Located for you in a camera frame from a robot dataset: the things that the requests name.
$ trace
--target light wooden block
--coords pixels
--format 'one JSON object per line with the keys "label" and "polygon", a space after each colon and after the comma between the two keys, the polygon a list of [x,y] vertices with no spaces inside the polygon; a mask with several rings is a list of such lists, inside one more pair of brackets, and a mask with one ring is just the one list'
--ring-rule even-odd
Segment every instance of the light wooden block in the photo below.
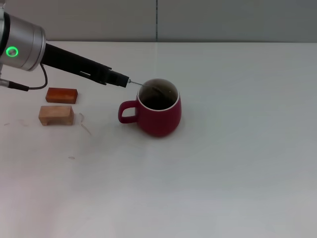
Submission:
{"label": "light wooden block", "polygon": [[71,106],[41,106],[39,119],[42,125],[73,125]]}
{"label": "light wooden block", "polygon": [[77,89],[72,88],[49,88],[46,94],[48,103],[69,103],[75,104],[77,100]]}

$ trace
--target end effector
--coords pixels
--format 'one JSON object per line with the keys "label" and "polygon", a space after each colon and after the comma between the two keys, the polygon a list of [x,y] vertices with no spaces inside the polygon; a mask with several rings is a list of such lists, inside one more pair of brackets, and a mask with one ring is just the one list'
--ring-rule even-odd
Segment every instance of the end effector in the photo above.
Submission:
{"label": "end effector", "polygon": [[42,63],[96,83],[126,87],[129,82],[128,76],[47,44],[42,27],[7,14],[3,2],[0,0],[0,64],[32,71]]}

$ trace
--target dark liquid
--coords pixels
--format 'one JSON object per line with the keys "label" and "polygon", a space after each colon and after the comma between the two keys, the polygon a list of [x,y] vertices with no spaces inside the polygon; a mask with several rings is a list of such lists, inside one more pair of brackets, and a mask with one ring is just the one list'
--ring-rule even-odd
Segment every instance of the dark liquid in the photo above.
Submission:
{"label": "dark liquid", "polygon": [[161,96],[151,96],[149,98],[146,98],[145,100],[142,101],[142,103],[144,104],[144,106],[151,108],[153,110],[164,110],[166,108],[173,106],[175,101],[161,95]]}

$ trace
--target green led ring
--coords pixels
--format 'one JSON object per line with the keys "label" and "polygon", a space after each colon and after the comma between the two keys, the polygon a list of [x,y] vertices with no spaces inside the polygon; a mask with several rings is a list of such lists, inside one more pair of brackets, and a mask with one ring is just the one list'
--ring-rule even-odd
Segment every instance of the green led ring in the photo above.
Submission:
{"label": "green led ring", "polygon": [[[10,53],[9,53],[10,50],[15,50],[15,54],[14,54],[14,55],[10,55]],[[8,47],[8,48],[6,49],[5,53],[6,53],[6,55],[9,56],[9,57],[16,57],[16,56],[18,56],[18,54],[19,54],[19,50],[17,49],[17,47],[10,46],[10,47]]]}

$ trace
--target black cable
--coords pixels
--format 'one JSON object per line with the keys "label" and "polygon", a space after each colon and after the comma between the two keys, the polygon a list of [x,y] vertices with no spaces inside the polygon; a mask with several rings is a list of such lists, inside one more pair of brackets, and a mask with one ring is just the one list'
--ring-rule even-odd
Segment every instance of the black cable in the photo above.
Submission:
{"label": "black cable", "polygon": [[44,73],[44,77],[45,77],[45,84],[41,87],[30,87],[29,90],[37,90],[37,89],[42,89],[42,88],[45,88],[48,84],[48,75],[46,74],[46,71],[45,71],[45,68],[43,66],[43,64],[40,64],[42,70],[43,70],[43,73]]}

